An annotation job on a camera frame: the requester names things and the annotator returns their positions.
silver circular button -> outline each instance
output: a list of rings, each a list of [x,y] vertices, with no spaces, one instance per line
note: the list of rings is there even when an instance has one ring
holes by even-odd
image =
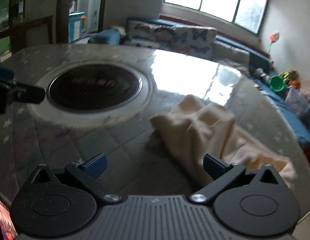
[[[205,202],[207,200],[207,197],[203,194],[194,194],[191,195],[191,200],[197,203]]]
[[[120,196],[116,194],[107,194],[104,196],[104,200],[107,202],[117,202],[120,199]]]

towel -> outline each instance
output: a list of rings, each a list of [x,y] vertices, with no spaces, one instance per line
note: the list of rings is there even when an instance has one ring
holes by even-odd
[[[192,95],[185,96],[170,113],[159,113],[150,122],[171,155],[201,186],[213,179],[203,168],[206,153],[226,163],[242,163],[259,169],[270,163],[290,187],[295,170],[290,159],[278,155],[235,123],[234,114],[223,106],[198,104]]]

toy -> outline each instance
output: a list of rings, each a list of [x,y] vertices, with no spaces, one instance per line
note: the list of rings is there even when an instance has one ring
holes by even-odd
[[[296,69],[290,69],[287,72],[283,72],[280,74],[281,77],[283,77],[286,84],[288,84],[290,81],[298,81],[299,79],[299,73]]]
[[[277,42],[279,40],[279,31],[275,32],[273,35],[270,36],[271,44],[270,44],[270,50],[268,51],[268,54],[271,53],[272,44]]]
[[[292,86],[296,89],[299,89],[301,87],[301,83],[297,80],[292,80],[288,83],[289,86]]]

blue cushion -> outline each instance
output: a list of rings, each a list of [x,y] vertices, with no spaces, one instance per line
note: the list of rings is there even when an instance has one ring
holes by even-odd
[[[12,80],[14,78],[14,72],[8,68],[0,66],[0,78]]]
[[[298,119],[297,115],[293,113],[291,108],[285,104],[285,100],[265,85],[261,80],[255,80],[255,82],[261,86],[261,88],[267,93],[272,99],[276,106],[285,117],[292,130],[294,131],[297,140],[303,149],[310,147],[310,132],[307,130],[301,120]]]
[[[121,35],[118,30],[106,29],[92,36],[88,40],[88,43],[119,45],[120,40],[121,40]]]

stuffed toy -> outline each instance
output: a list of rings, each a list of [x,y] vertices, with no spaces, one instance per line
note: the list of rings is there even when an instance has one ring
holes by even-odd
[[[290,69],[287,72],[280,74],[284,81],[288,84],[290,81],[298,81],[299,73],[296,69]]]

